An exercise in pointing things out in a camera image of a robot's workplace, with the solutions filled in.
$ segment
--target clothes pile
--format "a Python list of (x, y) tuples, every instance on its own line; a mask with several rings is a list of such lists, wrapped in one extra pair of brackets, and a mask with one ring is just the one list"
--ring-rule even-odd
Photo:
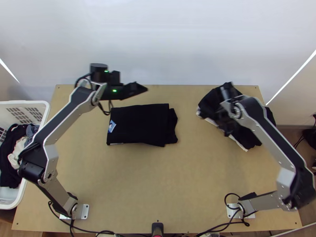
[(13, 124), (0, 146), (0, 187), (17, 188), (22, 178), (17, 174), (21, 151), (32, 141), (39, 126), (34, 124)]

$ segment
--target white wall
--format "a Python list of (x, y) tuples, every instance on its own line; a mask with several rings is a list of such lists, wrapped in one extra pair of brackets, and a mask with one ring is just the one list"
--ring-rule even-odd
[(28, 100), (22, 86), (0, 64), (0, 101)]
[(316, 113), (316, 57), (268, 104), (278, 125), (313, 125)]
[(101, 62), (142, 84), (259, 85), (315, 49), (315, 0), (2, 0), (0, 58), (33, 99)]

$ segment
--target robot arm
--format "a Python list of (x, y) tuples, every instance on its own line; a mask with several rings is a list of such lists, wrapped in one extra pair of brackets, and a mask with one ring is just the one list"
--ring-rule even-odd
[(265, 107), (257, 98), (231, 97), (227, 88), (221, 88), (221, 91), (225, 100), (220, 105), (229, 118), (249, 128), (281, 166), (276, 181), (277, 191), (262, 195), (253, 192), (239, 199), (244, 215), (275, 208), (293, 211), (312, 201), (316, 197), (314, 175), (300, 154), (267, 118)]
[(34, 183), (52, 201), (56, 212), (71, 219), (86, 219), (89, 205), (80, 204), (77, 197), (66, 192), (58, 181), (56, 141), (80, 115), (94, 109), (100, 100), (122, 100), (147, 91), (137, 83), (123, 85), (117, 78), (119, 72), (109, 73), (105, 64), (91, 64), (89, 75), (91, 88), (75, 88), (68, 104), (34, 135), (33, 141), (19, 155), (18, 174)]

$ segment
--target tabletop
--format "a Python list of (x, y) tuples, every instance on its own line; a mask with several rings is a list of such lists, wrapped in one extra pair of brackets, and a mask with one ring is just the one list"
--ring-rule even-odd
[[(196, 116), (199, 101), (216, 86), (149, 85), (148, 92), (115, 107), (169, 103), (178, 116), (176, 144), (106, 145), (110, 116), (98, 108), (83, 114), (56, 143), (58, 179), (81, 203), (90, 205), (86, 220), (75, 225), (115, 233), (150, 233), (164, 224), (166, 233), (199, 233), (229, 221), (224, 196), (276, 189), (280, 167), (263, 146), (243, 151), (223, 132)], [(258, 86), (236, 86), (262, 101)], [(69, 100), (72, 85), (57, 85), (49, 118)], [(68, 232), (50, 212), (48, 198), (28, 182), (12, 229)], [(249, 227), (226, 231), (263, 231), (302, 226), (298, 212), (260, 211)]]

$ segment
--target white plastic basket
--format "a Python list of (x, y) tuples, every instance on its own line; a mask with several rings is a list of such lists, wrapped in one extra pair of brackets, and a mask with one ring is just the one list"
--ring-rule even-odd
[[(14, 123), (39, 125), (46, 123), (50, 105), (46, 101), (11, 100), (0, 102), (0, 145), (7, 129)], [(12, 209), (22, 200), (27, 181), (22, 179), (18, 188), (0, 187), (0, 209)]]

